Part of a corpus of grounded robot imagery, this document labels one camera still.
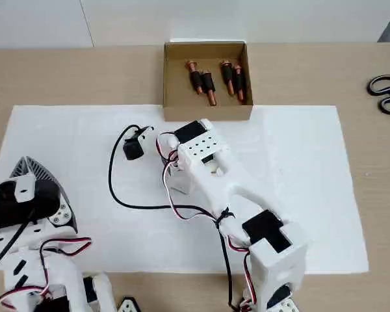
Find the scissors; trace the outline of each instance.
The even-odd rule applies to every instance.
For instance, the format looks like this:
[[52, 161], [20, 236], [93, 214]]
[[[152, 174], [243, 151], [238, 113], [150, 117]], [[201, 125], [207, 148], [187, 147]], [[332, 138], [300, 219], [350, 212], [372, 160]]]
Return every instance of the scissors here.
[[384, 113], [390, 115], [390, 86], [387, 86], [382, 89], [375, 89], [374, 84], [378, 81], [390, 81], [390, 75], [381, 75], [371, 79], [367, 85], [367, 92], [372, 96], [384, 96], [386, 94], [389, 97], [385, 97], [378, 102], [378, 108]]

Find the white paper sheet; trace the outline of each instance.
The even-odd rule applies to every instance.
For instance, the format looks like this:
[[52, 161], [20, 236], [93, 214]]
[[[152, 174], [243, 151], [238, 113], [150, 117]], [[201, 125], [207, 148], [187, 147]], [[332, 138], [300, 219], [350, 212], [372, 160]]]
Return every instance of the white paper sheet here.
[[[119, 206], [107, 185], [109, 157], [129, 124], [171, 131], [184, 123], [163, 121], [157, 105], [14, 107], [0, 153], [0, 179], [22, 155], [47, 167], [67, 192], [79, 234], [92, 247], [75, 261], [82, 270], [121, 272], [223, 272], [220, 240], [207, 218], [178, 220], [170, 211]], [[335, 107], [260, 107], [248, 122], [215, 122], [237, 157], [263, 187], [274, 187], [287, 215], [311, 239], [307, 273], [368, 270], [345, 144]], [[114, 159], [119, 198], [140, 205], [166, 204], [162, 164], [154, 144], [145, 156]], [[177, 203], [201, 196], [173, 193]], [[230, 252], [234, 272], [242, 255]]]

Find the red white black wire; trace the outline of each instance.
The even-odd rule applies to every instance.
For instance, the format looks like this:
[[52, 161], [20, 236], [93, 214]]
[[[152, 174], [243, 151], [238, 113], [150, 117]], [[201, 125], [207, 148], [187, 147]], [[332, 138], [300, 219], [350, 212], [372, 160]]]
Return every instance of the red white black wire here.
[[230, 237], [227, 237], [227, 241], [228, 241], [228, 246], [232, 250], [234, 250], [236, 252], [245, 252], [246, 253], [246, 255], [244, 256], [244, 260], [243, 260], [243, 267], [244, 267], [244, 275], [246, 277], [247, 287], [248, 287], [248, 290], [250, 292], [251, 299], [247, 299], [247, 300], [244, 300], [243, 302], [241, 302], [240, 303], [240, 308], [241, 308], [241, 311], [243, 311], [243, 312], [244, 311], [251, 311], [250, 304], [254, 305], [254, 304], [257, 303], [257, 296], [256, 296], [256, 293], [255, 293], [252, 277], [250, 275], [250, 271], [248, 270], [248, 265], [247, 265], [247, 257], [250, 255], [250, 251], [247, 248], [235, 246], [231, 242]]

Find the black cable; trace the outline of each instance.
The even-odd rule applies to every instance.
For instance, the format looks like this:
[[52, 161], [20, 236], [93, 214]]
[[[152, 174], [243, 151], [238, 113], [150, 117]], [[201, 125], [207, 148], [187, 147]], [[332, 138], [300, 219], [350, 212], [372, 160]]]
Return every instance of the black cable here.
[[235, 307], [233, 305], [233, 276], [231, 275], [231, 267], [229, 265], [226, 242], [225, 242], [224, 236], [222, 236], [221, 232], [219, 232], [219, 234], [220, 234], [220, 240], [221, 240], [222, 253], [224, 255], [224, 261], [226, 263], [226, 269], [227, 269], [227, 277], [228, 277], [228, 306], [230, 308], [232, 308], [233, 311], [240, 311], [240, 307]]
[[[117, 141], [114, 144], [114, 147], [112, 148], [112, 151], [111, 151], [110, 164], [109, 164], [109, 189], [110, 189], [111, 196], [119, 205], [124, 206], [126, 208], [142, 209], [142, 210], [171, 209], [171, 207], [169, 205], [154, 205], [154, 206], [130, 205], [128, 203], [122, 202], [116, 196], [116, 194], [114, 193], [114, 190], [112, 188], [112, 181], [111, 181], [112, 164], [114, 162], [114, 156], [115, 156], [118, 144], [120, 143], [120, 141], [122, 140], [122, 138], [124, 137], [126, 132], [128, 132], [128, 130], [130, 130], [132, 128], [137, 128], [137, 130], [140, 130], [140, 127], [138, 125], [129, 125], [127, 128], [125, 128], [123, 130], [123, 132], [117, 138]], [[179, 208], [179, 209], [193, 209], [193, 210], [199, 211], [201, 213], [204, 213], [205, 215], [210, 216], [211, 218], [214, 218], [214, 216], [210, 212], [208, 212], [205, 209], [203, 209], [201, 207], [198, 207], [198, 206], [193, 206], [193, 205], [175, 205], [175, 207]], [[232, 213], [229, 213], [227, 215], [223, 214], [221, 216], [221, 219], [223, 219], [223, 218], [225, 218], [227, 216], [231, 216], [231, 215], [233, 216]], [[222, 236], [222, 234], [220, 232], [219, 232], [219, 234], [220, 234], [222, 253], [224, 255], [224, 261], [226, 263], [226, 270], [227, 270], [227, 277], [228, 277], [228, 306], [231, 307], [232, 310], [234, 310], [234, 311], [240, 311], [240, 307], [235, 307], [233, 305], [233, 278], [232, 278], [232, 275], [231, 275], [231, 267], [229, 265], [227, 247], [226, 247], [226, 243], [225, 243], [224, 237]]]
[[3, 250], [1, 250], [0, 252], [0, 260], [2, 260], [2, 258], [7, 254], [7, 252], [9, 251], [9, 249], [11, 249], [11, 247], [14, 245], [14, 243], [17, 241], [17, 239], [19, 238], [19, 236], [23, 233], [23, 231], [25, 230], [25, 228], [29, 225], [29, 222], [31, 221], [31, 218], [33, 216], [33, 213], [34, 213], [34, 208], [31, 209], [28, 217], [27, 217], [27, 221], [25, 223], [23, 223], [19, 229], [15, 232], [15, 234], [13, 235], [13, 237], [9, 240], [9, 242], [7, 243], [7, 245], [3, 248]]
[[[131, 205], [131, 204], [122, 202], [114, 193], [114, 190], [112, 188], [112, 181], [111, 181], [112, 164], [114, 162], [114, 155], [116, 154], [116, 150], [117, 150], [118, 144], [120, 143], [120, 141], [122, 140], [122, 138], [124, 137], [126, 132], [128, 132], [128, 130], [130, 130], [132, 128], [137, 128], [137, 130], [140, 130], [140, 127], [138, 125], [129, 125], [127, 128], [125, 128], [123, 130], [123, 132], [117, 138], [117, 141], [114, 144], [114, 147], [112, 148], [112, 151], [111, 151], [110, 164], [109, 164], [109, 189], [110, 189], [111, 196], [118, 204], [120, 204], [121, 206], [124, 206], [126, 208], [142, 209], [142, 210], [171, 209], [171, 207], [169, 205], [154, 205], [154, 206]], [[193, 210], [197, 210], [197, 211], [199, 211], [201, 213], [204, 213], [204, 214], [206, 214], [208, 216], [213, 217], [211, 213], [209, 213], [205, 209], [203, 209], [201, 207], [198, 207], [198, 206], [193, 206], [193, 205], [175, 205], [175, 207], [178, 208], [178, 209], [193, 209]]]

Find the robotic arm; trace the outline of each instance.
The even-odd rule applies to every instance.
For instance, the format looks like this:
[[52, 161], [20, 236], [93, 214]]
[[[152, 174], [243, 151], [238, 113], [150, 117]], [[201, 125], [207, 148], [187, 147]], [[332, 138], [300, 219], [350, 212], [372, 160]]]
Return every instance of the robotic arm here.
[[[235, 249], [250, 254], [252, 285], [248, 285], [250, 292], [244, 292], [245, 309], [294, 311], [291, 294], [302, 282], [307, 250], [300, 226], [282, 219], [275, 195], [248, 174], [208, 120], [178, 129], [168, 145], [170, 151], [177, 151], [176, 165], [170, 167], [170, 186], [184, 193], [199, 187], [207, 196], [210, 213], [220, 220], [221, 234], [229, 243], [242, 246]], [[245, 222], [223, 214], [231, 212], [226, 209], [233, 195], [258, 204], [262, 211]]]

